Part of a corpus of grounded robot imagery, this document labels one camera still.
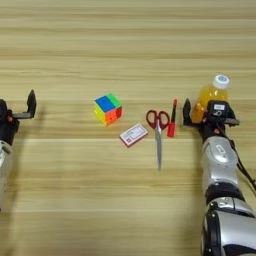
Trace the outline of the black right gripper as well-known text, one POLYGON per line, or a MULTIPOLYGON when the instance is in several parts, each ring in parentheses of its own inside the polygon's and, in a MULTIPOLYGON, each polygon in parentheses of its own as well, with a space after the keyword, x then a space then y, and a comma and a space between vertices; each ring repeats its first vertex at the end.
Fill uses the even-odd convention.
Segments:
MULTIPOLYGON (((183 106, 183 124, 185 126, 191 126, 192 120, 190 117, 191 103, 189 99, 185 100, 183 106)), ((230 118, 226 119, 205 119, 200 123, 193 123, 193 126, 198 129, 198 132, 203 141, 206 141, 210 137, 224 137, 226 138, 225 126, 229 127, 238 126, 240 124, 239 120, 236 120, 234 111, 231 109, 229 111, 230 118)))

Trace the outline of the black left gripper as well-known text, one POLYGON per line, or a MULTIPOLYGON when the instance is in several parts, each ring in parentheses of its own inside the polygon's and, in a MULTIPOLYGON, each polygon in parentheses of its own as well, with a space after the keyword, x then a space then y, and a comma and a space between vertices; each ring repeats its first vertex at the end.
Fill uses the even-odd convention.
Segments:
POLYGON ((27 111, 22 113, 12 113, 7 108, 7 104, 0 99, 0 141, 9 145, 13 144, 15 134, 19 129, 18 119, 32 119, 36 112, 36 95, 33 90, 30 91, 27 99, 27 111))

